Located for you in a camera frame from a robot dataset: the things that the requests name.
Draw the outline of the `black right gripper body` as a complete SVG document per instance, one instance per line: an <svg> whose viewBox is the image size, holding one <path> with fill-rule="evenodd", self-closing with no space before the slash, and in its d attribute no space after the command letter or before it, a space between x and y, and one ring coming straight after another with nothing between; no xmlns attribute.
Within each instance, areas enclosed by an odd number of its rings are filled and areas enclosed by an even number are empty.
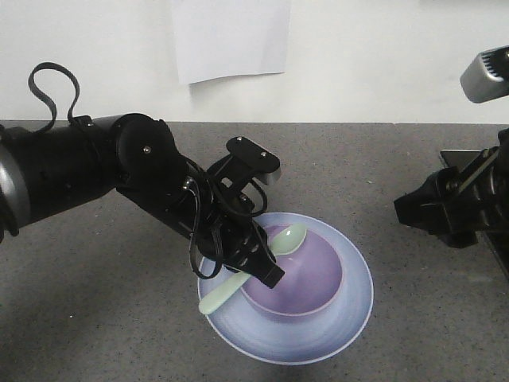
<svg viewBox="0 0 509 382"><path fill-rule="evenodd" d="M430 174L412 193L394 201L398 221L437 236L452 248L477 243L477 232L508 238L508 130L459 170Z"/></svg>

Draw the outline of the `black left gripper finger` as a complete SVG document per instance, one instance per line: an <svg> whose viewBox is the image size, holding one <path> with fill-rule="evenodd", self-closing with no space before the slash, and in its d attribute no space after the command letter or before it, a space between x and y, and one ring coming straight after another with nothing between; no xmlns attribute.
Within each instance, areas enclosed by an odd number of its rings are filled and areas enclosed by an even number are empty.
<svg viewBox="0 0 509 382"><path fill-rule="evenodd" d="M228 270L243 271L270 289L285 274L269 249L266 231L256 221L251 221L241 236L233 236L227 243L228 252L223 264Z"/></svg>

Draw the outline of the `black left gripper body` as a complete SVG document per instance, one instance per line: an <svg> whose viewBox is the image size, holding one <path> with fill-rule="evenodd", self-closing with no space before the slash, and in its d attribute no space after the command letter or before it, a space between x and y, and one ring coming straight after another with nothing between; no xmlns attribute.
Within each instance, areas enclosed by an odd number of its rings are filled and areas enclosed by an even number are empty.
<svg viewBox="0 0 509 382"><path fill-rule="evenodd" d="M198 255L224 266L228 239L241 236L266 211L265 205L256 208L243 192L252 185L266 198L255 172L237 158L223 158L208 170L185 158L168 170L144 169L143 173L147 180L128 181L117 190L187 238L194 267Z"/></svg>

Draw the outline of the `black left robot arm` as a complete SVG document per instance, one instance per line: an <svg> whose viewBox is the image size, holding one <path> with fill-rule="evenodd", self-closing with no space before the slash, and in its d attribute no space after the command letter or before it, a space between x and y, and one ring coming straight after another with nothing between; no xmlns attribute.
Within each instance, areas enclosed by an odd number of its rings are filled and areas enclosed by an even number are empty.
<svg viewBox="0 0 509 382"><path fill-rule="evenodd" d="M1 130L1 232L20 229L98 199L111 190L189 241L191 256L212 260L275 287L276 264L265 212L245 194L261 190L280 161L243 136L207 169L181 154L169 126L147 115L82 116L66 127Z"/></svg>

